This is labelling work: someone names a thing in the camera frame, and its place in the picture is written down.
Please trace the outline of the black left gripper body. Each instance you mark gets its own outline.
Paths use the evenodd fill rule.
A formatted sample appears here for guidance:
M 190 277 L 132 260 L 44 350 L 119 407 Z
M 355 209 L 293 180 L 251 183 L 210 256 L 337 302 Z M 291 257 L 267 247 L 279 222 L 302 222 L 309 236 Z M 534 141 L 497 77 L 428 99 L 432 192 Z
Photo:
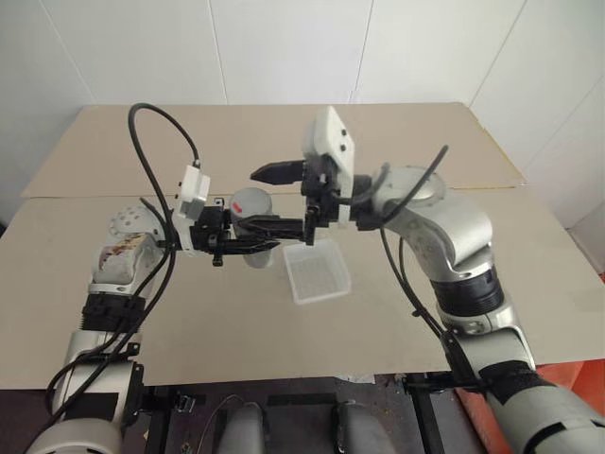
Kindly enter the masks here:
M 206 253 L 212 257 L 214 267 L 222 267 L 233 239 L 231 212 L 226 200 L 216 197 L 206 205 L 197 221 L 189 229 L 194 253 Z

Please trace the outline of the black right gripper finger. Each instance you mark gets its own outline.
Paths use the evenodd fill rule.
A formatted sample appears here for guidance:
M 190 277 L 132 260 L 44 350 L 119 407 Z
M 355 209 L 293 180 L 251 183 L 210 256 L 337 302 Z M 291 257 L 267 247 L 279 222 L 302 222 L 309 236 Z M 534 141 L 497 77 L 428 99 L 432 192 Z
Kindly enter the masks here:
M 282 161 L 263 165 L 250 175 L 252 181 L 272 185 L 286 185 L 301 182 L 304 160 Z
M 304 239 L 303 220 L 275 215 L 254 215 L 241 220 L 241 228 L 257 236 L 276 239 Z

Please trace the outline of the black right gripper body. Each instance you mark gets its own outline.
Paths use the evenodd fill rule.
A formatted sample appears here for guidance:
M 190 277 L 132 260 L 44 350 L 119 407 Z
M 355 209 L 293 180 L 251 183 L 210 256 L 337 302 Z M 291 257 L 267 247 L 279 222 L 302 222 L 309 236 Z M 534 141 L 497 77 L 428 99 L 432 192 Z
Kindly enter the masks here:
M 316 229 L 338 219 L 337 165 L 331 157 L 305 159 L 301 192 L 305 197 L 303 241 L 313 246 Z

